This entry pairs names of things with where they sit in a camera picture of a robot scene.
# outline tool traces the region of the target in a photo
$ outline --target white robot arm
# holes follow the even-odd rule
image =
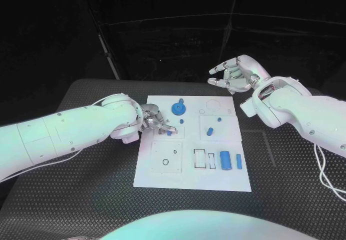
[[[241,104],[247,116],[257,114],[271,128],[290,123],[304,139],[346,157],[346,102],[311,96],[291,77],[271,77],[248,55],[229,59],[209,73],[222,70],[224,79],[209,78],[209,84],[226,88],[231,94],[254,89],[252,97]]]
[[[140,139],[138,131],[144,129],[176,131],[164,124],[154,104],[138,105],[123,93],[100,101],[0,127],[0,181],[25,168],[102,142],[108,136],[127,144]]]

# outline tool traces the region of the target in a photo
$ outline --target table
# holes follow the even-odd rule
[[[229,96],[206,83],[81,79],[58,110],[87,106],[114,93],[128,94],[140,104],[149,95]],[[252,192],[134,188],[140,141],[124,144],[108,138],[72,160],[19,177],[0,210],[0,239],[101,237],[149,215],[189,209],[244,214],[317,239],[345,239],[346,204],[320,184],[313,144],[290,124],[271,129],[258,116],[247,117],[239,104],[249,96],[251,91],[232,97]],[[343,188],[345,158],[324,153],[326,174]]]

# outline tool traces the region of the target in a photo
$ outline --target cable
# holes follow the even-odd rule
[[[15,177],[19,176],[20,174],[29,172],[29,171],[33,170],[33,169],[38,169],[38,168],[40,168],[40,167],[45,167],[45,166],[49,166],[49,165],[53,165],[53,164],[59,164],[59,163],[68,161],[69,159],[72,159],[72,158],[79,154],[79,152],[81,152],[82,150],[84,150],[84,149],[81,149],[81,150],[76,152],[76,154],[75,154],[72,157],[69,157],[68,159],[64,159],[64,160],[61,160],[61,161],[55,161],[55,162],[46,163],[46,164],[39,165],[39,166],[35,166],[35,167],[32,167],[30,169],[19,172],[19,173],[15,174],[13,176],[9,176],[7,178],[4,178],[4,179],[0,181],[0,183],[4,182],[6,180],[15,178]]]
[[[104,97],[102,99],[97,100],[97,102],[94,102],[91,105],[95,105],[97,103],[100,103],[102,100],[105,100],[108,97],[111,97],[111,96],[114,96],[114,95],[117,95],[117,94],[113,94],[113,95]],[[4,182],[6,180],[15,178],[15,177],[19,176],[20,174],[29,172],[29,171],[33,170],[33,169],[38,169],[38,168],[40,168],[40,167],[45,167],[45,166],[49,166],[49,165],[53,165],[53,164],[59,164],[59,163],[62,163],[62,162],[71,160],[71,159],[79,154],[79,152],[81,152],[82,150],[84,150],[84,148],[82,148],[82,149],[76,152],[76,154],[75,154],[72,157],[69,157],[68,159],[64,159],[64,160],[61,160],[61,161],[55,161],[55,162],[46,163],[46,164],[39,165],[39,166],[35,166],[35,167],[32,167],[30,169],[27,169],[27,170],[19,172],[17,174],[15,174],[15,175],[6,177],[4,179],[0,180],[0,183]]]
[[[316,144],[313,144],[313,151],[314,151],[314,156],[316,156],[316,160],[317,160],[317,164],[319,164],[319,170],[320,170],[320,173],[319,173],[319,180],[320,180],[320,183],[329,188],[332,189],[333,193],[336,194],[336,196],[346,202],[346,199],[340,196],[340,194],[337,192],[342,192],[342,193],[346,193],[345,190],[340,190],[337,188],[333,187],[332,183],[330,183],[330,180],[324,174],[324,168],[326,168],[326,156],[324,156],[324,153],[323,153],[323,150],[319,147],[319,151],[320,151],[320,154],[322,154],[322,158],[323,158],[323,164],[320,163],[320,158],[319,158],[319,155],[317,155],[317,149],[316,149]]]

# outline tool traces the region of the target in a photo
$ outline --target white board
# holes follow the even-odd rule
[[[177,116],[172,105],[180,98],[186,112]],[[157,129],[143,132],[133,186],[251,192],[232,97],[149,96],[147,103],[159,106],[169,120],[166,124],[176,127],[177,133],[169,136]],[[231,170],[222,170],[221,151],[229,151]],[[241,154],[242,169],[238,169],[237,154]]]

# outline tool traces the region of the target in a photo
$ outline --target black table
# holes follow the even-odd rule
[[[206,83],[82,79],[58,110],[87,106],[114,93],[128,94],[140,104],[147,95],[229,96]],[[320,184],[313,144],[290,124],[271,129],[258,116],[247,117],[239,104],[249,96],[251,91],[232,97],[252,192],[134,188],[140,141],[123,144],[108,138],[72,160],[19,177],[0,211],[0,239],[101,237],[138,218],[188,209],[239,213],[317,239],[345,239],[346,203]],[[324,153],[326,174],[345,188],[345,158]]]

